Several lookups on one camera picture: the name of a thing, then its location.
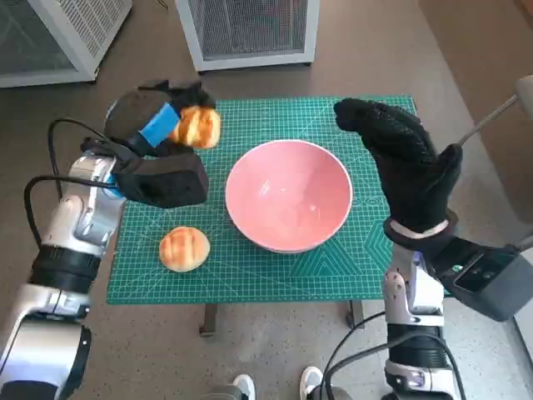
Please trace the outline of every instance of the white cabinet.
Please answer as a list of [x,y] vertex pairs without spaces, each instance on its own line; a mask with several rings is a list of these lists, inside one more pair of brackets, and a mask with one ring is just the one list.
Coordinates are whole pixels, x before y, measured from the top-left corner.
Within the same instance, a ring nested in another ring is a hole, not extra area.
[[132,0],[1,0],[0,88],[93,81]]
[[311,63],[320,0],[176,0],[197,71]]

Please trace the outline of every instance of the gray floor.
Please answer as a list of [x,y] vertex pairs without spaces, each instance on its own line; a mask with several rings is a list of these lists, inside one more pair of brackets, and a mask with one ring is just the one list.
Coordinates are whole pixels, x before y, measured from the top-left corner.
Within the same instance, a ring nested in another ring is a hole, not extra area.
[[[37,252],[22,189],[31,176],[49,170],[47,122],[70,115],[101,126],[111,101],[138,83],[196,76],[175,11],[137,0],[95,85],[0,92],[0,315]],[[324,1],[312,67],[215,72],[203,80],[217,98],[411,93],[439,148],[472,124],[416,0]],[[79,138],[66,130],[57,135],[63,170],[76,157]],[[55,202],[52,185],[37,190],[34,199],[43,226]],[[514,217],[477,139],[467,146],[451,206],[468,238],[503,243],[528,228]],[[222,308],[219,334],[205,340],[197,336],[200,306],[108,306],[111,256],[92,291],[95,307],[87,322],[94,341],[78,400],[194,398],[241,372],[256,379],[261,399],[296,398],[301,370],[308,364],[324,366],[346,333],[338,304],[239,304]],[[381,308],[380,301],[365,303],[366,315]],[[447,338],[469,399],[531,398],[531,370],[512,326],[491,322],[454,300],[446,301],[446,316]],[[384,324],[374,322],[345,353],[384,340]],[[386,393],[385,358],[381,353],[347,368],[336,383],[354,398],[378,399]]]

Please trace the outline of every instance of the bread roll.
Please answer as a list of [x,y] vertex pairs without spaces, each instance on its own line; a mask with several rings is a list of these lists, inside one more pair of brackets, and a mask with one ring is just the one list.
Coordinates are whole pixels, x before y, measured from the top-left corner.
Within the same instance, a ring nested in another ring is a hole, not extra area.
[[214,148],[220,139],[220,129],[220,115],[214,109],[186,107],[169,138],[192,148]]
[[176,227],[159,243],[159,258],[168,269],[186,273],[200,267],[210,250],[209,240],[202,231],[195,227]]

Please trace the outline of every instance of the shoe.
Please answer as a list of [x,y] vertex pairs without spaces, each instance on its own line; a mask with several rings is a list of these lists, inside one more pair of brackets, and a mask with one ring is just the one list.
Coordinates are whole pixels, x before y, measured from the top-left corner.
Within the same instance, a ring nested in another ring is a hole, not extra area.
[[322,371],[317,367],[307,367],[300,378],[300,400],[306,400],[307,395],[322,382]]
[[256,400],[256,385],[253,384],[252,377],[243,373],[233,380],[233,386],[241,389],[241,392],[248,396],[248,400]]

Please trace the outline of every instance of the table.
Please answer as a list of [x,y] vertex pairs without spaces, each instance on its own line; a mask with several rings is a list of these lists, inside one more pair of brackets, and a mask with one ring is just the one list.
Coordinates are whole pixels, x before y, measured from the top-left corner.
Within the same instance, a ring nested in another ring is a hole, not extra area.
[[[411,96],[362,98],[415,112]],[[352,300],[381,298],[381,277],[392,249],[381,224],[389,210],[376,166],[361,139],[335,124],[333,104],[338,100],[219,101],[222,140],[216,148],[199,152],[210,179],[207,202],[166,210],[128,202],[107,302],[204,303],[202,332],[209,334],[214,332],[219,303],[351,301],[354,307]],[[233,226],[225,207],[225,181],[237,159],[258,144],[282,138],[307,140],[334,153],[354,187],[353,207],[343,227],[322,246],[302,254],[275,254],[254,245]],[[200,268],[179,274],[162,266],[158,246],[167,232],[182,225],[201,229],[212,250]]]

